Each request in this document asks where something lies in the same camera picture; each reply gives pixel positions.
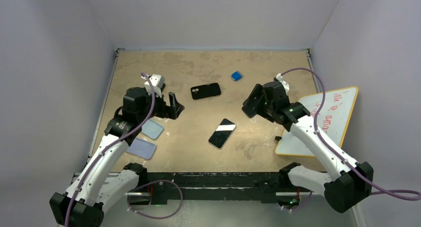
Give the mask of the silver-edged black phone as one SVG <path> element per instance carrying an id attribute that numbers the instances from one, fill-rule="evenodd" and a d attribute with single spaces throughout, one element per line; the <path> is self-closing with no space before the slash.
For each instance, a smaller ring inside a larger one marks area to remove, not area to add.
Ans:
<path id="1" fill-rule="evenodd" d="M 234 132 L 235 128 L 236 124 L 224 118 L 210 136 L 208 142 L 215 148 L 221 149 Z"/>

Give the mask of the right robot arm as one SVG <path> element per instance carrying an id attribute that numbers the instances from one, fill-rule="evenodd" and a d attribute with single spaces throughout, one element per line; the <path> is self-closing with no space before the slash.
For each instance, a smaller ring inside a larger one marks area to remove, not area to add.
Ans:
<path id="1" fill-rule="evenodd" d="M 290 191 L 297 186 L 320 194 L 338 213 L 346 212 L 371 194 L 369 182 L 373 180 L 373 167 L 368 162 L 359 163 L 317 128 L 303 104 L 290 102 L 281 82 L 256 84 L 242 110 L 247 115 L 259 115 L 282 125 L 304 143 L 325 168 L 322 173 L 299 163 L 284 167 L 279 177 L 283 190 Z"/>

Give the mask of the black phone case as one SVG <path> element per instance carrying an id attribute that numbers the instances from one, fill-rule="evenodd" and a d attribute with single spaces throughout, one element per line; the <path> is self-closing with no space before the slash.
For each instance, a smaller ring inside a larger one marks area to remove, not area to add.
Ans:
<path id="1" fill-rule="evenodd" d="M 190 91 L 194 100 L 221 95 L 220 86 L 216 82 L 199 86 L 193 86 L 191 87 Z"/>

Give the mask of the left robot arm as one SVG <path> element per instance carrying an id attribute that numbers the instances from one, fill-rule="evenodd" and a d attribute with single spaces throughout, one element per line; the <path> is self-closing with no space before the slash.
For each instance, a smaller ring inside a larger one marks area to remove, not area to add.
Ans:
<path id="1" fill-rule="evenodd" d="M 175 93 L 170 92 L 170 104 L 163 97 L 144 87 L 132 87 L 123 97 L 112 120 L 109 121 L 100 146 L 82 173 L 65 193 L 54 193 L 50 207 L 58 224 L 65 227 L 98 227 L 105 213 L 126 192 L 141 192 L 147 188 L 164 185 L 166 180 L 148 180 L 147 169 L 138 163 L 129 163 L 117 176 L 117 180 L 105 184 L 111 169 L 120 159 L 137 135 L 142 125 L 151 117 L 177 119 L 184 110 Z"/>

